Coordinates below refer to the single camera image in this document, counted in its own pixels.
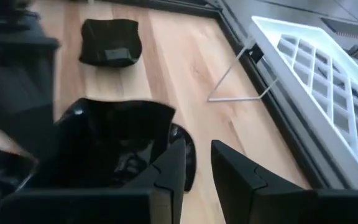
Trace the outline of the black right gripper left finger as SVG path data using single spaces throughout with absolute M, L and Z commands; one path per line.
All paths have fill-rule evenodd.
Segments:
M 125 224 L 180 224 L 185 186 L 185 141 L 176 140 L 124 188 L 135 193 Z

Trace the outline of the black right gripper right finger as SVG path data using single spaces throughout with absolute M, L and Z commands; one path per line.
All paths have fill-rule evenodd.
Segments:
M 317 196 L 211 141 L 213 179 L 226 224 L 310 224 Z

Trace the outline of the black rounded square plate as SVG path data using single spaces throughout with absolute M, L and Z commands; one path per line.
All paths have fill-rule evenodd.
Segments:
M 142 54 L 139 23 L 131 19 L 86 19 L 79 61 L 100 67 L 128 67 Z

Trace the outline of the black oval mini plate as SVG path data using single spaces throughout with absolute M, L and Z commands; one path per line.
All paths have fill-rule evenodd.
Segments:
M 177 140 L 184 140 L 185 142 L 186 164 L 184 192 L 187 194 L 191 191 L 193 183 L 195 181 L 197 166 L 196 147 L 194 140 L 189 134 L 189 132 L 183 126 L 172 123 L 168 136 L 168 146 L 170 147 Z

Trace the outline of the white lattice shelf rack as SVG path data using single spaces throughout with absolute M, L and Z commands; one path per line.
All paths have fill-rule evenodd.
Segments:
M 319 27 L 252 16 L 249 32 L 328 159 L 358 189 L 358 64 Z

